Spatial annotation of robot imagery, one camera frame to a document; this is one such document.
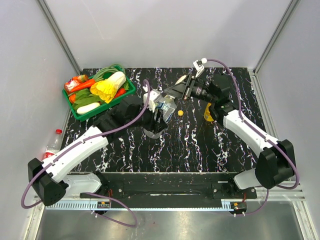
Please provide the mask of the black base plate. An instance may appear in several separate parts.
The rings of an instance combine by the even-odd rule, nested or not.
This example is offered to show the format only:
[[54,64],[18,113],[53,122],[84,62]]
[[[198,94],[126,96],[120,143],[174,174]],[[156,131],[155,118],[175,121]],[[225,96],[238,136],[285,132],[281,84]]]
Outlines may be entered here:
[[236,187],[233,182],[235,175],[234,172],[99,172],[102,185],[94,193],[116,199],[183,195],[210,199],[256,199],[254,187],[244,190]]

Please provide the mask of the orange tomato piece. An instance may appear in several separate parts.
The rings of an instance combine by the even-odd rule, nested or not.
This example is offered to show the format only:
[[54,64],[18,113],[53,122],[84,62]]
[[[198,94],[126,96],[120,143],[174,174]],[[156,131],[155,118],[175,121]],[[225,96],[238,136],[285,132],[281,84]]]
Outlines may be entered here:
[[74,104],[76,101],[76,94],[71,94],[68,99],[71,104]]

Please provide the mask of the small orange carrot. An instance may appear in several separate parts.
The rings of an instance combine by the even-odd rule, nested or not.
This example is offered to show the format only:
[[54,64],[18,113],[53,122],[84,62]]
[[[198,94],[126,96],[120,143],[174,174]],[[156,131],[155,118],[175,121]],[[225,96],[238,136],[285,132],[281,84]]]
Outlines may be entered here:
[[125,88],[120,88],[120,89],[117,91],[117,93],[115,94],[114,98],[116,99],[116,98],[124,95],[126,92],[127,92],[127,91],[126,91]]

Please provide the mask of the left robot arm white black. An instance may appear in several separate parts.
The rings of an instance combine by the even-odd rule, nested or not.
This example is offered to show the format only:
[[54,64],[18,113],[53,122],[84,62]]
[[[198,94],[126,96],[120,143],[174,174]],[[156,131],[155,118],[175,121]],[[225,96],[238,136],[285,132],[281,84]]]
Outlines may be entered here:
[[94,152],[106,147],[129,128],[142,127],[158,134],[167,128],[164,111],[160,108],[163,96],[156,91],[124,97],[120,103],[100,116],[88,130],[70,145],[41,161],[27,164],[28,185],[45,206],[52,206],[66,194],[93,193],[102,198],[109,186],[100,173],[68,177],[69,172]]

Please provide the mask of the clear bottle blue cap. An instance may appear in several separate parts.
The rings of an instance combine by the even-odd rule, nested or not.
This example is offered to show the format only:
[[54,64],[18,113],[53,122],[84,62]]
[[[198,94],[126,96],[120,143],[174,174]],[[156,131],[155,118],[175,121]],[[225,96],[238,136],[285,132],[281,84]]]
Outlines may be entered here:
[[151,139],[158,139],[163,131],[168,127],[170,119],[177,108],[175,97],[171,95],[165,95],[157,103],[156,110],[161,112],[161,119],[166,123],[166,126],[162,130],[157,130],[156,133],[143,129],[143,132]]

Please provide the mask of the green beans bundle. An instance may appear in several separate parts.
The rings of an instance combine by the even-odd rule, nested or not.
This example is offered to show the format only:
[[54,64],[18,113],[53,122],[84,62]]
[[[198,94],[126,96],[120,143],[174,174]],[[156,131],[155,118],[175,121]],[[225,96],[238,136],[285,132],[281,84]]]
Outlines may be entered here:
[[96,74],[92,75],[90,79],[94,79],[96,82],[108,79],[112,74],[116,72],[122,72],[126,74],[125,68],[120,64],[112,64],[108,67],[101,68]]

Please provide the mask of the toy green onion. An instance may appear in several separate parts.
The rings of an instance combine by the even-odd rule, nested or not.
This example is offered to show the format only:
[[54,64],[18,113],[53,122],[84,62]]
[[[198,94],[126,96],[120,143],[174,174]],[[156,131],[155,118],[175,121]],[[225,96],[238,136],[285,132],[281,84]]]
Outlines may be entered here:
[[176,85],[183,82],[186,79],[187,75],[182,75],[177,81],[176,81]]

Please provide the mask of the white toy radish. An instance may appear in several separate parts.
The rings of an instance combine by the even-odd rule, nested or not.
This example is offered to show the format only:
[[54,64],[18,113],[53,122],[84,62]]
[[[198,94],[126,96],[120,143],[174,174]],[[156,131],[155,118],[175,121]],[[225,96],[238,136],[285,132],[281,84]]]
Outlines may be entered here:
[[87,104],[87,105],[79,107],[76,110],[76,113],[79,114],[79,115],[84,115],[84,114],[86,114],[86,113],[98,108],[99,106],[100,106],[99,102],[93,102],[93,103],[90,103],[90,104]]

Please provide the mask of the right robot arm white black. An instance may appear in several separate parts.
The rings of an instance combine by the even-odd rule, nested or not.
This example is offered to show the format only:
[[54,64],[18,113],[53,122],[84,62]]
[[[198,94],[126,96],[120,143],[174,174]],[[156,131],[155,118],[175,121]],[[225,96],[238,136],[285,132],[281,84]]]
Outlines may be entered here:
[[229,96],[231,79],[226,74],[215,74],[211,80],[203,81],[189,73],[166,88],[164,93],[184,101],[196,98],[208,103],[212,119],[236,134],[258,157],[254,169],[238,173],[228,184],[227,192],[231,197],[239,198],[251,187],[289,189],[282,182],[296,174],[293,144],[269,135],[253,124],[239,106],[235,106]]

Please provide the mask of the red snack packet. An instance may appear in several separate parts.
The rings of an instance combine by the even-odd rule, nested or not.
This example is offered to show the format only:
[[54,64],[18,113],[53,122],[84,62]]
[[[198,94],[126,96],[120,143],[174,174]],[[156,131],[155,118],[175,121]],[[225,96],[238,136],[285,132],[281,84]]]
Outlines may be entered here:
[[75,87],[79,86],[80,84],[88,80],[89,80],[89,77],[85,74],[74,76],[64,84],[64,90],[66,91],[67,94],[70,94]]

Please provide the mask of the long orange carrot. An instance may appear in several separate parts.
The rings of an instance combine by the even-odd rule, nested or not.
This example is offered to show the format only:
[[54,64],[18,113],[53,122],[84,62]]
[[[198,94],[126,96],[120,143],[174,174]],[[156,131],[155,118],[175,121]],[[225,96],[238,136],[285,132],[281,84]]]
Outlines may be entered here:
[[83,89],[87,89],[90,88],[92,85],[94,85],[96,83],[96,81],[94,79],[89,79],[83,83],[81,83],[80,85],[77,85],[76,87],[74,87],[70,92],[71,93],[75,93],[77,91],[81,91]]

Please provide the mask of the toy napa cabbage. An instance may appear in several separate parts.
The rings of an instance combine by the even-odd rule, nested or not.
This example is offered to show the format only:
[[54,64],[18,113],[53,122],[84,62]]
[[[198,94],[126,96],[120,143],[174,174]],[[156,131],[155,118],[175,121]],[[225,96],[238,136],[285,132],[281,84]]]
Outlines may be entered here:
[[101,100],[109,104],[125,82],[125,74],[121,71],[117,71],[109,78],[94,83],[90,87],[90,92],[93,95],[99,96]]

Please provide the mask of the water bottle red cap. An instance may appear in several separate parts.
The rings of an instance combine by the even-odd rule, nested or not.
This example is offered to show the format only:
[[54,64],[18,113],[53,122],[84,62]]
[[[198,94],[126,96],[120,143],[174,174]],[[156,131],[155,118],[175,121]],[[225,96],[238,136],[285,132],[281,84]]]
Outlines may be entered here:
[[44,154],[42,156],[42,160],[49,158],[60,151],[62,142],[63,142],[62,133],[63,131],[61,129],[55,130],[54,134],[51,136],[45,148]]

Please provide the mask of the green plastic basket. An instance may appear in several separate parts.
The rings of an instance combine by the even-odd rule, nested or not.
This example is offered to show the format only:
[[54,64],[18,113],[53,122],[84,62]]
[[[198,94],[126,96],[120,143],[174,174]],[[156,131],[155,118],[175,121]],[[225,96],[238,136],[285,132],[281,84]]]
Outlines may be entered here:
[[[62,94],[65,97],[71,113],[73,114],[73,117],[76,120],[79,120],[80,122],[86,121],[89,118],[92,118],[116,105],[118,105],[121,100],[123,100],[125,97],[128,97],[130,95],[134,95],[136,93],[136,87],[134,84],[129,80],[128,77],[126,77],[126,82],[124,83],[123,87],[121,89],[125,89],[125,92],[118,97],[114,98],[110,103],[106,103],[105,101],[102,101],[101,99],[98,100],[98,97],[93,96],[89,89],[86,88],[85,90],[81,90],[81,93],[79,97],[75,98],[75,102],[71,102],[69,98],[74,94],[68,95],[67,92],[63,89]],[[79,108],[85,107],[87,105],[92,105],[93,107],[96,106],[96,108],[92,108],[90,111],[87,111],[84,114],[79,114],[78,110]]]

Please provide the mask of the orange juice bottle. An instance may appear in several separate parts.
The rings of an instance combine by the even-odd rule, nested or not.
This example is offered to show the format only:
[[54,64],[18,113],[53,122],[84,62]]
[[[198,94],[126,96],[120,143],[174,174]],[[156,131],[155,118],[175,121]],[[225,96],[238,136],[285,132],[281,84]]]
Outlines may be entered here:
[[210,114],[210,106],[211,106],[212,104],[211,103],[208,103],[207,105],[206,105],[206,108],[205,108],[205,111],[204,111],[204,115],[203,115],[203,117],[204,117],[204,119],[207,121],[207,122],[214,122],[215,120],[212,118],[212,116],[211,116],[211,114]]

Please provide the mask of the green leafy vegetable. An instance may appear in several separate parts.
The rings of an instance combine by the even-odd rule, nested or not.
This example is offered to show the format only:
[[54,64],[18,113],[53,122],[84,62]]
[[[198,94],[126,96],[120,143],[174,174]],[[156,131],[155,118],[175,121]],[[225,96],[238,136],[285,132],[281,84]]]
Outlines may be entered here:
[[91,93],[88,88],[85,88],[75,93],[75,100],[73,101],[72,108],[76,111],[80,107],[102,102],[103,100],[98,95]]

